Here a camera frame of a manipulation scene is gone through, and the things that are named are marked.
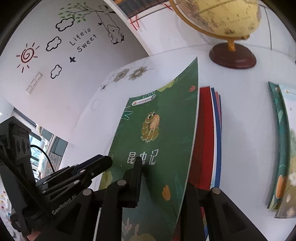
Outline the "person's left hand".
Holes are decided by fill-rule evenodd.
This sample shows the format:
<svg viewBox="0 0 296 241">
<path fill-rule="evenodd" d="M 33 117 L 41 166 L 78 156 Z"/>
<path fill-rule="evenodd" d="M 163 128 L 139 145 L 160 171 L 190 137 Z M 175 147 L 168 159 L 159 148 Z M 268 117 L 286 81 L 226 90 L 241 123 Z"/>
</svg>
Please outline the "person's left hand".
<svg viewBox="0 0 296 241">
<path fill-rule="evenodd" d="M 30 235 L 27 236 L 29 241 L 34 241 L 39 235 L 41 234 L 40 231 L 33 230 Z"/>
</svg>

